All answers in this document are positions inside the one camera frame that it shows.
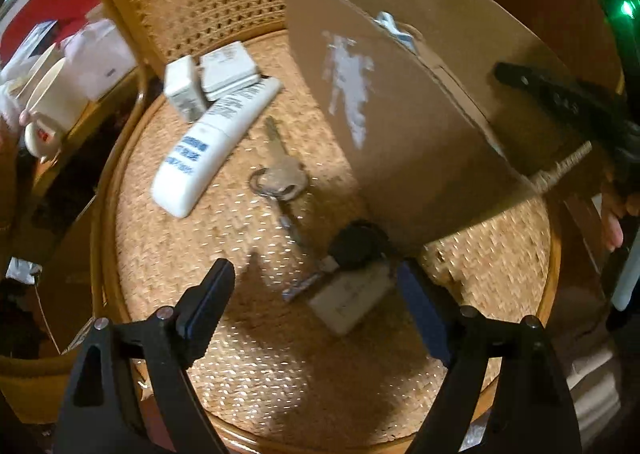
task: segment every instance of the human hand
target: human hand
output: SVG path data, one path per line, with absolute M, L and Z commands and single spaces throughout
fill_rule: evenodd
M 602 183 L 602 243 L 609 252 L 622 246 L 623 234 L 620 227 L 620 219 L 631 214 L 640 214 L 640 192 L 622 197 L 613 184 L 612 174 L 606 173 L 606 179 Z

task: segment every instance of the green light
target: green light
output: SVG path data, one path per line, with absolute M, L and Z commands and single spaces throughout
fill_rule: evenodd
M 622 8 L 620 9 L 625 16 L 629 16 L 633 19 L 634 17 L 634 7 L 628 1 L 622 3 Z

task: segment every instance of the metal screw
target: metal screw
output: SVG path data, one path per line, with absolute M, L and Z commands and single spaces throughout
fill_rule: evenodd
M 160 320 L 169 319 L 174 314 L 174 308 L 171 306 L 162 306 L 156 311 L 156 317 Z
M 107 317 L 100 317 L 100 319 L 96 319 L 94 322 L 94 328 L 96 329 L 105 329 L 109 325 L 109 319 Z
M 525 318 L 522 319 L 522 321 L 530 328 L 539 328 L 540 326 L 542 326 L 542 324 L 538 320 L 538 317 L 534 317 L 533 315 L 525 316 Z
M 473 317 L 477 317 L 480 312 L 473 306 L 460 306 L 460 313 L 462 313 L 464 317 L 472 319 Z

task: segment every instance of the small white device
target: small white device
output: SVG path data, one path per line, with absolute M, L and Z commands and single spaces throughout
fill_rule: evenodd
M 180 57 L 164 69 L 164 95 L 187 122 L 195 122 L 207 110 L 193 57 Z
M 200 57 L 202 89 L 213 102 L 260 80 L 258 65 L 240 41 Z
M 177 218 L 187 216 L 281 86 L 275 77 L 264 78 L 213 104 L 160 164 L 151 186 L 154 201 Z
M 308 305 L 336 335 L 347 335 L 393 287 L 389 264 L 375 261 L 356 271 L 338 271 Z

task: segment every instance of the white label on cardboard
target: white label on cardboard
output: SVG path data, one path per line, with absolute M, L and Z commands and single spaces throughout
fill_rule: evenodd
M 333 84 L 329 113 L 335 115 L 338 97 L 342 92 L 344 114 L 353 144 L 362 149 L 367 136 L 364 104 L 369 99 L 369 80 L 365 72 L 372 72 L 373 60 L 370 57 L 349 54 L 349 47 L 353 46 L 355 41 L 335 34 L 331 36 L 327 32 L 325 36 L 329 39 L 329 44 L 322 77 L 325 80 L 331 79 Z

